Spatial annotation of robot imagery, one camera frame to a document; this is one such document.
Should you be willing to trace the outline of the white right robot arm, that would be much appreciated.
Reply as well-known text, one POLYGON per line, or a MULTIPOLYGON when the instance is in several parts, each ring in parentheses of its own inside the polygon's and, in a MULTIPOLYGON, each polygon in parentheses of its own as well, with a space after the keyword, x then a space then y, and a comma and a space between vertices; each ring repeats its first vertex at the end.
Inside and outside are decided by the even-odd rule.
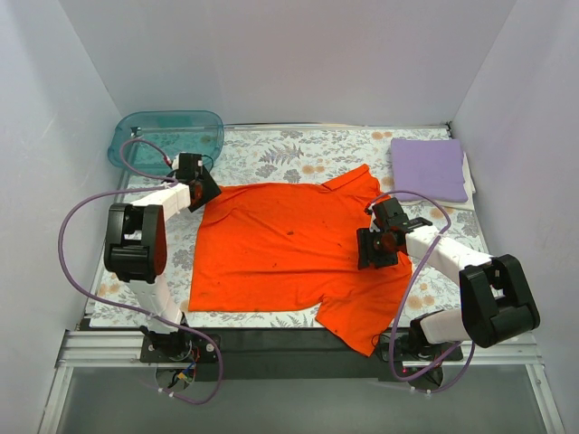
POLYGON ((404 254, 459 288, 459 307, 412 320, 406 341, 416 357, 430 359, 442 344, 462 341, 489 348, 539 327, 536 302, 514 256, 492 257, 469 248, 432 222, 409 218, 395 198, 371 203, 365 212, 372 220, 356 233, 360 269, 391 267, 404 254))

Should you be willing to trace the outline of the orange t-shirt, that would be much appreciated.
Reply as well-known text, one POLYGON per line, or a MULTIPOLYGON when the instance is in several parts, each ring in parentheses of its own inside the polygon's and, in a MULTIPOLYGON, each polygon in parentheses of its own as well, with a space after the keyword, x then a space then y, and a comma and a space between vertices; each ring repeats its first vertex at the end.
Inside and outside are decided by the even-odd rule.
POLYGON ((380 184, 361 165, 323 184, 227 186, 204 208, 192 311, 317 309, 316 319, 362 355, 394 319, 413 273, 409 258, 360 269, 356 233, 380 184))

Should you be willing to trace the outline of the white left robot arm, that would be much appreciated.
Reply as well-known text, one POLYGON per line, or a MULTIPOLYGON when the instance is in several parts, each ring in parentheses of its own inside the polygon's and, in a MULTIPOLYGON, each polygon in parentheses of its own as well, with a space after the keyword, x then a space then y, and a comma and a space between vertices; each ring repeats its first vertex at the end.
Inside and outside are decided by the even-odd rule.
POLYGON ((180 153, 171 164, 177 184, 131 203, 109 208, 104 265, 132 291, 147 311, 141 333, 164 357, 181 362, 193 349, 193 337, 181 330, 185 314, 170 294, 165 276, 166 222, 183 210, 194 212, 221 194, 204 160, 210 156, 180 153))

